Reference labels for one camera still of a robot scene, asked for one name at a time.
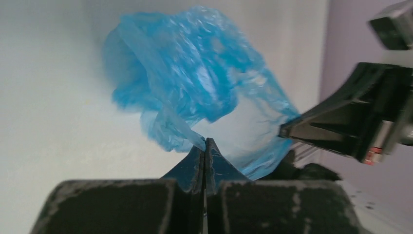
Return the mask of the blue plastic trash bag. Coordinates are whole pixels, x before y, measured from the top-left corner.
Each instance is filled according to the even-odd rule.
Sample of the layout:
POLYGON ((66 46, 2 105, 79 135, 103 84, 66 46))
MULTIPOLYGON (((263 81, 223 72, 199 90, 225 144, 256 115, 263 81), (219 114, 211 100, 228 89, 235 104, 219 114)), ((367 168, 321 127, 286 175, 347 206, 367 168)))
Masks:
POLYGON ((112 100, 139 112, 143 134, 164 151, 205 149, 255 180, 271 173, 292 142, 280 126, 299 113, 262 55, 220 11, 120 17, 102 46, 112 100))

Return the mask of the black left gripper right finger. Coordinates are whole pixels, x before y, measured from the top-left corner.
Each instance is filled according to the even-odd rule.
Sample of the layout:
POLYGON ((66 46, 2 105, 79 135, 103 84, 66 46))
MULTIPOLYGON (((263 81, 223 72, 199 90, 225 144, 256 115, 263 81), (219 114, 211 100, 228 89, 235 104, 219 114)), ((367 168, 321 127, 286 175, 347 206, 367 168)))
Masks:
POLYGON ((337 173, 288 161, 252 181, 206 141, 205 181, 210 234, 363 234, 337 173))

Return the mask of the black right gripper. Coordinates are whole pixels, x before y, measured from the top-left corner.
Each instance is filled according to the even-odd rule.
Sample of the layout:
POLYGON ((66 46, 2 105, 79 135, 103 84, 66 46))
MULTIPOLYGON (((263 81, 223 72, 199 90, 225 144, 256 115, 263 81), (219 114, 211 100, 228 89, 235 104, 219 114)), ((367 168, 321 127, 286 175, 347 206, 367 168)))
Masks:
MULTIPOLYGON (((413 2, 385 7, 368 22, 390 51, 413 48, 413 2)), ((373 165, 397 144, 413 145, 413 70, 358 63, 331 96, 283 125, 279 136, 373 165)))

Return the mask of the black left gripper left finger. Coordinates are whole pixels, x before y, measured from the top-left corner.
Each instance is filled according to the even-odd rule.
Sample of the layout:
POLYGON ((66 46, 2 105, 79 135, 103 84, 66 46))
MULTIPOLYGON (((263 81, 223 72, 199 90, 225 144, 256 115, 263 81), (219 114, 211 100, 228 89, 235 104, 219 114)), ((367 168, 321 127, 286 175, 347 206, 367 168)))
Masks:
POLYGON ((200 234, 205 154, 192 148, 159 179, 66 180, 46 199, 33 234, 200 234))

